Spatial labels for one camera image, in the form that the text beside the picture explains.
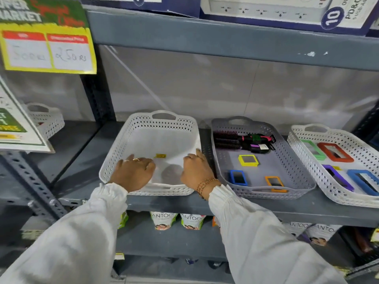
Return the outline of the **person's left hand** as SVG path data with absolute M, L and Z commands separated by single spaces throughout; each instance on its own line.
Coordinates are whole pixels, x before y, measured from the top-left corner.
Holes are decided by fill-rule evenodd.
M 126 160 L 119 160 L 108 183 L 117 184 L 129 193 L 142 189 L 153 176 L 146 173 L 144 161 L 152 159 L 138 159 L 131 154 Z

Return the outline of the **white perforated basket with mirrors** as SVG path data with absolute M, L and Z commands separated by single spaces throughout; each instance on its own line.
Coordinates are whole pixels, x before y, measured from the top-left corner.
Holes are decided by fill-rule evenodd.
M 333 162 L 328 157 L 318 161 L 300 139 L 338 144 L 353 159 L 352 163 Z M 338 204 L 379 209 L 379 196 L 365 194 L 347 175 L 348 170 L 368 170 L 379 178 L 379 151 L 352 133 L 331 129 L 323 124 L 293 125 L 288 142 L 310 172 L 323 193 Z M 354 192 L 338 184 L 322 165 L 339 166 L 339 174 L 354 187 Z

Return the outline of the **grey metal shelf rack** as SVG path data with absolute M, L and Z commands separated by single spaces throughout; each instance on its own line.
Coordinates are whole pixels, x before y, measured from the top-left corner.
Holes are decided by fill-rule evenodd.
M 311 33 L 96 8 L 87 12 L 100 65 L 97 75 L 56 83 L 43 73 L 5 73 L 7 84 L 41 81 L 42 103 L 60 107 L 81 97 L 94 121 L 67 120 L 51 138 L 56 153 L 0 152 L 0 263 L 30 240 L 21 227 L 33 212 L 26 193 L 58 218 L 26 176 L 42 180 L 63 213 L 100 182 L 98 172 L 134 112 L 158 109 L 197 120 L 201 148 L 215 168 L 210 121 L 245 116 L 272 124 L 320 123 L 370 143 L 379 133 L 379 38 Z

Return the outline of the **red framed mirror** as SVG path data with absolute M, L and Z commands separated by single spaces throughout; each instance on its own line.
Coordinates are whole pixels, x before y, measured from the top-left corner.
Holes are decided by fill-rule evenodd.
M 354 159 L 338 144 L 320 142 L 318 148 L 333 162 L 352 163 Z

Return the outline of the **white green offer sign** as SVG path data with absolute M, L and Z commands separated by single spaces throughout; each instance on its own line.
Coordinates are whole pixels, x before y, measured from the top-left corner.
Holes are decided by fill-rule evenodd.
M 55 153 L 0 76 L 0 151 Z

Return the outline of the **blue white power strip box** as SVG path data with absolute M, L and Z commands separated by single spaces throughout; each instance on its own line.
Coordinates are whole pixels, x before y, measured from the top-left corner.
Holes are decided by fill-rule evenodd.
M 83 5 L 199 18 L 201 0 L 79 0 Z
M 364 36 L 379 0 L 201 0 L 201 18 L 319 33 Z

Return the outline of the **pink black round hairbrush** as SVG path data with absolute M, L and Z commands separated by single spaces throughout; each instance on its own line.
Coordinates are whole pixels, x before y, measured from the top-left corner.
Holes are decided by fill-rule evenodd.
M 240 142 L 275 143 L 277 141 L 274 135 L 238 134 L 237 132 L 213 132 L 213 137 L 216 139 L 238 140 Z

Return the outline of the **grey perforated basket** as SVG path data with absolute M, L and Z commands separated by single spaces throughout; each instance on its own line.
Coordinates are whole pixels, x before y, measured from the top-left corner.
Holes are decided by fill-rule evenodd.
M 215 148 L 213 132 L 274 135 L 277 141 L 271 143 L 275 149 L 266 154 L 251 153 L 239 149 Z M 273 125 L 242 116 L 216 118 L 211 121 L 211 133 L 216 175 L 223 184 L 229 185 L 238 196 L 291 200 L 300 198 L 315 189 L 315 180 Z M 259 165 L 257 167 L 241 166 L 238 160 L 240 154 L 255 155 Z M 230 183 L 230 170 L 242 170 L 248 186 Z M 283 189 L 288 190 L 288 193 L 272 192 L 272 188 L 279 189 L 281 187 L 268 186 L 265 176 L 278 176 L 284 184 Z

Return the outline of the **large blue framed mirror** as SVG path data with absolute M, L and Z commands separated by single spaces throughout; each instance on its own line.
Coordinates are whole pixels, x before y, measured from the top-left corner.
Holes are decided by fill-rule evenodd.
M 379 178 L 368 170 L 348 170 L 347 175 L 370 196 L 379 196 Z

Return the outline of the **person's left forearm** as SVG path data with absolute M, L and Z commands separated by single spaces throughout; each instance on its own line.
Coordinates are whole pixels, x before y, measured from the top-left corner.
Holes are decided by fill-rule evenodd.
M 45 230 L 0 276 L 0 284 L 110 284 L 128 192 L 100 185 Z

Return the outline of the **person's right forearm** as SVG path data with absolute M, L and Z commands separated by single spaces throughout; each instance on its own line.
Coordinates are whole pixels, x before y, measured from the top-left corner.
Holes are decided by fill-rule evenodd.
M 235 284 L 348 284 L 270 210 L 236 196 L 229 186 L 216 186 L 208 203 L 219 221 Z

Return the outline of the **yellow green price sign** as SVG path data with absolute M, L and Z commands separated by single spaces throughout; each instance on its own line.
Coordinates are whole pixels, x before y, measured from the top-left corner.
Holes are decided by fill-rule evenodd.
M 0 0 L 5 70 L 95 75 L 97 60 L 78 0 Z

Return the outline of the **purple framed mirror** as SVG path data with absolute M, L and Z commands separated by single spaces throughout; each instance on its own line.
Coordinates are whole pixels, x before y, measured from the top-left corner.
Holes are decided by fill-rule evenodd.
M 339 185 L 346 188 L 347 190 L 354 192 L 354 187 L 350 185 L 348 181 L 346 181 L 339 172 L 331 165 L 322 165 L 328 173 L 338 182 Z

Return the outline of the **small blue framed mirror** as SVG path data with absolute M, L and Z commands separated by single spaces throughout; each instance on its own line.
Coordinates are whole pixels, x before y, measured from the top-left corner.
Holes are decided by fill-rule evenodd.
M 245 174 L 242 170 L 230 170 L 229 171 L 230 183 L 238 186 L 248 186 Z

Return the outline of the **green framed mirror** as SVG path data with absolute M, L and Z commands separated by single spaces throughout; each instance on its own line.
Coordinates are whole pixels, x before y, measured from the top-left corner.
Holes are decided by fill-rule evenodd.
M 318 160 L 324 161 L 326 159 L 325 153 L 311 140 L 300 139 L 305 144 L 311 154 Z

